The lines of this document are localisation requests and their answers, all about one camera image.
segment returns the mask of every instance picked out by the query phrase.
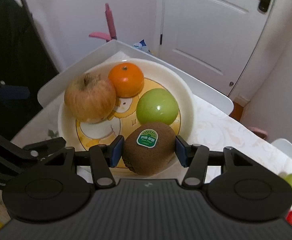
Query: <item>pink object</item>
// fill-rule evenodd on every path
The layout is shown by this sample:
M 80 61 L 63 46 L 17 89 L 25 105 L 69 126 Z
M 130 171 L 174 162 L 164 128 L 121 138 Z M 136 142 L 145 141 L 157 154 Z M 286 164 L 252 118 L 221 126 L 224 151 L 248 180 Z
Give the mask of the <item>pink object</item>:
M 106 40 L 106 41 L 110 41 L 112 39 L 109 34 L 100 33 L 100 32 L 93 32 L 93 33 L 89 34 L 88 36 L 92 37 L 92 38 L 98 38 L 98 39 Z
M 251 132 L 253 132 L 254 134 L 256 134 L 259 138 L 262 138 L 263 140 L 265 140 L 268 136 L 268 132 L 259 129 L 257 127 L 248 127 L 248 130 L 250 130 Z
M 108 3 L 105 3 L 105 8 L 106 8 L 105 15 L 106 15 L 109 34 L 111 36 L 111 39 L 117 40 L 115 24 L 114 24 L 114 19 L 113 19 L 113 13 L 111 12 L 111 10 L 109 8 Z

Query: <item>ribbed black surface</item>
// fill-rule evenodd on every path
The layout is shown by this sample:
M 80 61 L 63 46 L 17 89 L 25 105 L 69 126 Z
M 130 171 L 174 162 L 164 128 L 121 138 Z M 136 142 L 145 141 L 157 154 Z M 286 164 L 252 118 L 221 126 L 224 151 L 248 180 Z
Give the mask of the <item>ribbed black surface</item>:
M 245 224 L 228 219 L 200 192 L 183 190 L 175 180 L 122 179 L 113 189 L 97 191 L 70 218 L 46 225 L 12 220 L 0 230 L 0 240 L 88 239 L 292 240 L 292 227 L 284 220 Z

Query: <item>black cloth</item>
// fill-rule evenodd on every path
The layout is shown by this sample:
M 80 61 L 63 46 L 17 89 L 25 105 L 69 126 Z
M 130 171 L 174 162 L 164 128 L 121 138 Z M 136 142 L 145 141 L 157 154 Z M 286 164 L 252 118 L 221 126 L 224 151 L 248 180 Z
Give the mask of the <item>black cloth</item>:
M 2 136 L 11 140 L 42 109 L 38 90 L 57 74 L 25 9 L 15 0 L 0 0 L 0 80 L 30 91 L 27 99 L 0 101 Z

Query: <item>wooden floor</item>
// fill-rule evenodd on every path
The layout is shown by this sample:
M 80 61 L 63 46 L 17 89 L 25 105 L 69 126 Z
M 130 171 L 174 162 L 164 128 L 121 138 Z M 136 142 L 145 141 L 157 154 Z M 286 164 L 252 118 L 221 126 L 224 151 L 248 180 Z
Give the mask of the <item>wooden floor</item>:
M 243 110 L 244 108 L 242 106 L 234 102 L 234 110 L 229 116 L 239 122 L 242 117 Z

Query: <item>cartoon character on plate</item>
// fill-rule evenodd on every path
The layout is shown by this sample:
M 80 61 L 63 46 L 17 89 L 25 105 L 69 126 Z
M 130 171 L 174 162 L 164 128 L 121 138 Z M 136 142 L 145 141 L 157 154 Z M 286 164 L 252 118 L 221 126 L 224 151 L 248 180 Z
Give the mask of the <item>cartoon character on plate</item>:
M 136 117 L 138 95 L 133 98 L 117 98 L 114 110 L 100 123 L 76 120 L 76 130 L 82 146 L 88 150 L 97 144 L 109 145 L 119 134 L 126 139 L 140 124 Z

